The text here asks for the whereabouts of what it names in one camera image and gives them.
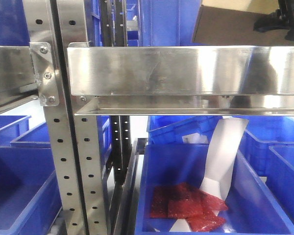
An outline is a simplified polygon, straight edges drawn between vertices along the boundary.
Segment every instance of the white paper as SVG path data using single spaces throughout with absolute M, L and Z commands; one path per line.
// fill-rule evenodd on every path
M 208 143 L 207 136 L 200 133 L 193 133 L 182 136 L 183 143 Z
M 208 148 L 206 170 L 200 189 L 226 200 L 232 181 L 235 157 L 248 120 L 226 118 L 219 120 Z M 189 232 L 186 220 L 178 219 L 170 232 Z

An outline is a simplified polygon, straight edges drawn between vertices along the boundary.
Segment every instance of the metal shelf bracket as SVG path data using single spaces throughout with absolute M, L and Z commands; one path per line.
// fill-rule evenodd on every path
M 51 45 L 46 42 L 31 42 L 30 51 L 41 105 L 58 106 L 59 92 L 56 85 L 58 72 L 54 69 Z

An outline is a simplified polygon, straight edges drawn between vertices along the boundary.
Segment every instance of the cardboard box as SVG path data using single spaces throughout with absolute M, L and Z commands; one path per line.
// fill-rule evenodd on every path
M 203 0 L 193 42 L 212 46 L 294 46 L 286 29 L 254 31 L 254 23 L 279 9 L 278 0 Z

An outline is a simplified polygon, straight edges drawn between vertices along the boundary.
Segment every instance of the blue plastic bin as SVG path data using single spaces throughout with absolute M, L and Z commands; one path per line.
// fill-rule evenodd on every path
M 222 116 L 149 116 L 149 143 L 188 143 L 195 133 L 209 142 L 220 119 Z
M 30 116 L 0 116 L 0 146 L 9 146 L 11 140 L 29 129 Z
M 294 146 L 271 146 L 266 184 L 294 222 Z
M 136 4 L 129 4 L 126 5 L 126 19 L 128 21 L 133 20 L 134 16 L 137 16 L 137 8 Z
M 249 120 L 239 149 L 258 175 L 267 176 L 269 146 L 294 145 L 294 120 L 272 116 L 239 117 Z
M 0 235 L 46 235 L 60 208 L 51 150 L 0 147 Z
M 160 230 L 155 235 L 190 234 L 170 233 L 174 219 L 149 217 L 153 189 L 182 182 L 199 187 L 205 172 L 207 151 L 207 145 L 196 144 L 146 147 L 135 235 L 149 235 L 155 232 L 154 228 Z M 231 188 L 225 202 L 229 210 L 221 211 L 219 216 L 226 219 L 226 224 L 210 233 L 194 234 L 294 234 L 294 225 L 240 153 L 234 163 Z
M 201 0 L 139 0 L 141 45 L 195 46 Z
M 0 0 L 0 46 L 28 46 L 22 0 Z
M 47 124 L 41 123 L 33 129 L 26 131 L 13 141 L 14 147 L 50 148 L 50 139 Z

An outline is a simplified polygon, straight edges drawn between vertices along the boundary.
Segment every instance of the bolt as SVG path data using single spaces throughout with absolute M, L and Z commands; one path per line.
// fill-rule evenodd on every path
M 86 97 L 84 97 L 84 96 L 81 96 L 79 99 L 80 99 L 80 101 L 83 101 L 83 102 L 86 102 L 86 100 L 87 100 Z
M 48 53 L 48 48 L 47 47 L 40 47 L 39 51 L 43 54 L 47 54 Z
M 48 98 L 50 103 L 54 103 L 55 102 L 55 97 L 54 96 L 49 96 Z
M 44 77 L 45 77 L 45 79 L 50 79 L 52 77 L 51 72 L 46 72 Z

